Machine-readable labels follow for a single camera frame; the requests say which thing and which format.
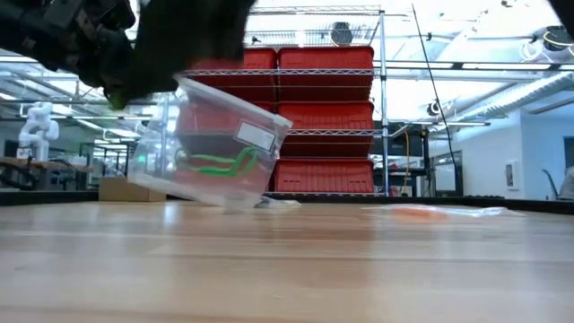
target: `cardboard box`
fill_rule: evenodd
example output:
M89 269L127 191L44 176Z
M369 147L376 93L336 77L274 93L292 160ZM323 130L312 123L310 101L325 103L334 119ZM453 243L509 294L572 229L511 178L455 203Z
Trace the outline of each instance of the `cardboard box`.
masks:
M163 193L129 183L126 178L104 178L100 180L101 202L165 202Z

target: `workbench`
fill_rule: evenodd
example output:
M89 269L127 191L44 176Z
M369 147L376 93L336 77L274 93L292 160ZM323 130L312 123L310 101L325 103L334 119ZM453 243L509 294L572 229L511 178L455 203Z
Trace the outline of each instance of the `workbench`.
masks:
M31 169L38 170L38 190L47 189L50 184L50 172L54 170L64 170L64 171L73 171L75 175L76 183L78 186L76 189L86 189L87 186L87 178L85 176L86 173L93 172L92 166L85 166L85 165L65 165L62 162L57 161L30 161L24 158L15 158L15 157L0 157L0 162L6 162L15 166L20 166L23 168L27 168L30 165Z
M0 321L571 322L574 217L363 207L2 207Z

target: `pole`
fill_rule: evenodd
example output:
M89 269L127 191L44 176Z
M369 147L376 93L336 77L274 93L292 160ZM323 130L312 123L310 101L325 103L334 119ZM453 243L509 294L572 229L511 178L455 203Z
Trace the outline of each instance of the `pole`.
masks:
M161 175L168 167L168 122L170 121L170 94L165 93L161 113Z
M380 112L383 127L383 183L384 193L388 196L388 118L387 118L387 55L385 48L385 12L380 12Z

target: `wooden table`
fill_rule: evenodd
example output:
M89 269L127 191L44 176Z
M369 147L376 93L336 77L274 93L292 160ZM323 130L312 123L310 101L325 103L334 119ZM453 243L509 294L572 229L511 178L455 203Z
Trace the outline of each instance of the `wooden table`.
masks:
M572 296L571 216L0 208L3 323L570 323Z

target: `green cable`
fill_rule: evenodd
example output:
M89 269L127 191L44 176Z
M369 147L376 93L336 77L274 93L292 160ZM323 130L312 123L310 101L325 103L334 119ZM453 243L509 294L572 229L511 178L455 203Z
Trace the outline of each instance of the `green cable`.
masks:
M176 152L176 159L178 153L181 151L183 150L179 149ZM251 159L249 160L248 164L245 165L245 167L242 170L238 170L243 160L249 155L251 156ZM195 155L192 154L187 157L188 161L193 159L204 160L209 162L227 163L231 164L231 166L229 168L219 168L215 166L194 167L185 163L185 167L189 170L198 171L206 176L235 178L249 173L250 171L253 170L255 165L257 165L257 149L254 147L245 147L243 148L241 153L239 153L236 159L223 158L206 154L195 154Z

